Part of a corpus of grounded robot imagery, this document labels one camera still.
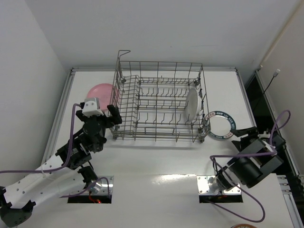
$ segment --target red wire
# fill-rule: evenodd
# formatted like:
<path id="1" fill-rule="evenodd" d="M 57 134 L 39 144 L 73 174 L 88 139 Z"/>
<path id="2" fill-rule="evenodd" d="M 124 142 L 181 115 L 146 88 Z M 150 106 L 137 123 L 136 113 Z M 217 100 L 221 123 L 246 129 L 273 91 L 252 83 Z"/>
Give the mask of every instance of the red wire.
<path id="1" fill-rule="evenodd" d="M 89 193 L 89 200 L 91 200 L 92 202 L 96 203 L 95 199 L 92 199 L 92 197 L 91 197 L 91 192 Z"/>

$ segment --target robotic arm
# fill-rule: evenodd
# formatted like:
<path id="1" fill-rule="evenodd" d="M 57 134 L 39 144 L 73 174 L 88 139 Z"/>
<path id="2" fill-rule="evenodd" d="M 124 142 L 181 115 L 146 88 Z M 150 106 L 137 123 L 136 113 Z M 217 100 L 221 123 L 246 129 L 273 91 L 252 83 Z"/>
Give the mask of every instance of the robotic arm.
<path id="1" fill-rule="evenodd" d="M 84 125 L 73 135 L 70 156 L 68 142 L 37 168 L 37 173 L 29 174 L 10 186 L 0 187 L 0 217 L 8 227 L 25 222 L 41 203 L 77 193 L 97 180 L 93 168 L 83 165 L 92 159 L 91 152 L 103 150 L 105 130 L 121 124 L 122 119 L 118 108 L 113 105 L 107 106 L 111 116 L 106 116 L 100 110 L 98 98 L 88 98 L 80 106 L 76 116 Z M 67 160 L 66 167 L 47 172 L 53 167 L 61 167 Z"/>
<path id="2" fill-rule="evenodd" d="M 210 200 L 210 195 L 218 196 L 221 192 L 229 191 L 235 187 L 227 173 L 235 183 L 240 182 L 248 188 L 252 188 L 283 163 L 283 160 L 274 153 L 267 156 L 254 156 L 259 153 L 272 152 L 271 146 L 267 143 L 269 134 L 259 134 L 256 127 L 231 130 L 231 132 L 237 137 L 246 134 L 248 136 L 241 138 L 240 141 L 232 141 L 239 153 L 228 161 L 222 169 L 216 168 L 216 176 L 209 179 L 210 194 L 207 198 L 199 196 L 201 202 L 204 202 L 204 199 Z M 285 140 L 278 134 L 273 137 L 272 142 L 276 150 L 280 150 L 285 145 Z M 253 157 L 238 156 L 248 154 L 253 155 Z"/>

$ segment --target power cord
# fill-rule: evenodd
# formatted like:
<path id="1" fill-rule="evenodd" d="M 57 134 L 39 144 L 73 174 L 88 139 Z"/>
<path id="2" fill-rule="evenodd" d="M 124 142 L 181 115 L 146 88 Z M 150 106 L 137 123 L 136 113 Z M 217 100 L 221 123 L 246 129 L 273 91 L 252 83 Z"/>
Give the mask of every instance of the power cord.
<path id="1" fill-rule="evenodd" d="M 259 104 L 260 101 L 262 100 L 262 98 L 263 98 L 263 96 L 264 96 L 266 90 L 270 87 L 272 81 L 274 80 L 274 78 L 275 78 L 279 73 L 280 73 L 280 70 L 279 70 L 279 69 L 277 69 L 277 70 L 274 72 L 274 74 L 272 75 L 272 79 L 270 80 L 268 86 L 267 86 L 266 89 L 263 91 L 262 95 L 260 96 L 259 100 L 257 101 L 256 106 L 252 109 L 252 112 L 255 111 L 255 109 L 257 108 L 258 104 Z"/>

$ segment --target wire dish rack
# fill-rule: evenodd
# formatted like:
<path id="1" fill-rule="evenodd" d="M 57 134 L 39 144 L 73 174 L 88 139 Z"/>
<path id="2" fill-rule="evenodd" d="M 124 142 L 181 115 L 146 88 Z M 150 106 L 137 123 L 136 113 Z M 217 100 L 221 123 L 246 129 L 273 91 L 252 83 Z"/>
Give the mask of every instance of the wire dish rack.
<path id="1" fill-rule="evenodd" d="M 203 65 L 182 62 L 121 61 L 120 50 L 111 93 L 123 123 L 111 129 L 115 139 L 191 140 L 203 142 L 211 126 Z M 194 120 L 185 116 L 186 98 L 195 88 L 202 108 Z"/>

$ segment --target red object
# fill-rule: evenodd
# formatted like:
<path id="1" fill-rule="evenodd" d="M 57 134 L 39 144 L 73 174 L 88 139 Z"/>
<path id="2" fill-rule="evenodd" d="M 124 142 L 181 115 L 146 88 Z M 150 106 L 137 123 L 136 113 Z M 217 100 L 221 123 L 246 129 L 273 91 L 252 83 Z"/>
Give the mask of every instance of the red object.
<path id="1" fill-rule="evenodd" d="M 92 199 L 91 193 L 89 193 L 89 200 L 91 200 L 92 202 L 96 203 L 95 199 Z"/>
<path id="2" fill-rule="evenodd" d="M 97 97 L 99 98 L 100 109 L 102 111 L 107 111 L 107 106 L 110 104 L 111 100 L 111 92 L 113 86 L 109 83 L 102 83 L 95 85 L 87 94 L 87 98 Z"/>

